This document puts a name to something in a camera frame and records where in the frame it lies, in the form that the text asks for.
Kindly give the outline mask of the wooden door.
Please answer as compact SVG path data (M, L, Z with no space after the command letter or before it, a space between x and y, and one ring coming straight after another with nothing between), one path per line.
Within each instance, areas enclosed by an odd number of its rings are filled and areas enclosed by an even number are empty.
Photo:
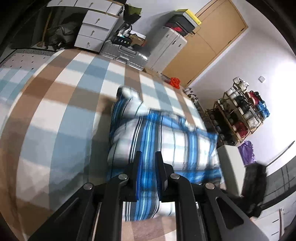
M232 1L210 1L196 17L201 24L186 36L187 44L162 71L188 87L247 28Z

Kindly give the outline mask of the white bedside box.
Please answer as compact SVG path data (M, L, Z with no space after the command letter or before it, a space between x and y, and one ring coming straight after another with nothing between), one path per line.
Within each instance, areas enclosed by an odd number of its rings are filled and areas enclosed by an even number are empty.
M240 196L243 189L245 167L238 148L223 145L217 149L217 153L226 190L235 196Z

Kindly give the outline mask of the silver hard-shell suitcase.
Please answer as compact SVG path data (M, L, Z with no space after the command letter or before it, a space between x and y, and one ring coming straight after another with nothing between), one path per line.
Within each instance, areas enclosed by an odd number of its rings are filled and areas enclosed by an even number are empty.
M148 63L148 56L138 51L134 51L130 47L113 44L110 40L103 44L99 54L126 64L127 66L133 67L139 71L143 71L145 65Z

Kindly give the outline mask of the purple plastic bag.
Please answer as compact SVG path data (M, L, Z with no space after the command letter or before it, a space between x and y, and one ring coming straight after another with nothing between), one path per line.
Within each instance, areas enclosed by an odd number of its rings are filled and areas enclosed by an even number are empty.
M255 162L252 142L245 141L238 147L238 150L244 165L249 165Z

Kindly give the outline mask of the black fluffy garment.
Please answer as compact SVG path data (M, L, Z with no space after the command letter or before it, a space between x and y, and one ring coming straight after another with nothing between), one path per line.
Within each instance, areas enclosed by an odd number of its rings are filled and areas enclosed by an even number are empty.
M266 166L252 163L246 166L242 196L243 211L248 217L259 217L267 187Z

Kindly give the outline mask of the white drawer desk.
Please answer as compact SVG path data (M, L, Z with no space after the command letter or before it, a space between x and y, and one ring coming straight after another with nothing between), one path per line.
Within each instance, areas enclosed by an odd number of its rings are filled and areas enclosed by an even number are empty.
M124 8L118 1L102 0L50 1L47 6L86 10L74 46L97 53L100 52Z

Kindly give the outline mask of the white tall cabinet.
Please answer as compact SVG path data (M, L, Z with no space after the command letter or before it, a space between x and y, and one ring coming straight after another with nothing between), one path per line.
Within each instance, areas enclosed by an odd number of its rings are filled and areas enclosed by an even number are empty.
M162 73L186 44L187 40L175 30L169 27L160 28L145 45L150 52L145 68Z

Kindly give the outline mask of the black yellow boxes stack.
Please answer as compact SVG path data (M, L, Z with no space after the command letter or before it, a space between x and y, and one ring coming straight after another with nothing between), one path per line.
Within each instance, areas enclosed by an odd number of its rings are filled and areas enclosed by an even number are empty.
M179 9L175 11L172 17L166 22L165 27L171 28L182 37L185 37L193 33L193 30L201 25L201 23L202 22L189 9Z

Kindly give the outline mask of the blue white plaid blanket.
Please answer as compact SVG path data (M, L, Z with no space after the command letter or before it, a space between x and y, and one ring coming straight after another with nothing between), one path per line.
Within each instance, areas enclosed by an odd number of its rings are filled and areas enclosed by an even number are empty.
M111 109L107 157L110 176L118 175L132 163L137 152L142 154L139 199L123 204L123 219L139 221L175 213L172 204L162 204L159 200L154 167L156 152L161 152L163 161L190 182L219 185L222 173L217 139L217 135L191 125L174 112L148 108L131 87L119 87Z

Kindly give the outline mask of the checked brown blue bedsheet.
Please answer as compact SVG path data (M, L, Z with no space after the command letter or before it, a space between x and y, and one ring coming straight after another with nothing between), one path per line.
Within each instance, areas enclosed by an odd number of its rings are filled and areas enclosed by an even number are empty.
M1 66L1 214L18 239L84 183L104 181L111 107L122 85L150 108L203 127L181 90L94 53L15 53Z

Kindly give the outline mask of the orange plastic bag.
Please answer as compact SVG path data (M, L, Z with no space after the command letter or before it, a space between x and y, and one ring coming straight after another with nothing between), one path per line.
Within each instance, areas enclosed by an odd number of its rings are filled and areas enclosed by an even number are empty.
M176 89L180 89L180 80L179 80L179 78L175 78L175 77L170 78L169 85L171 85L172 87L174 87Z

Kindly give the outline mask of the wooden shoe rack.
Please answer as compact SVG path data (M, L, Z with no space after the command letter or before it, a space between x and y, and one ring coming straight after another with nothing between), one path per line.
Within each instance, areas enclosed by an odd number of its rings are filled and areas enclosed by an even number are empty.
M218 135L218 146L243 143L269 117L269 110L259 92L248 87L249 83L235 77L223 97L214 102L212 109L205 111Z

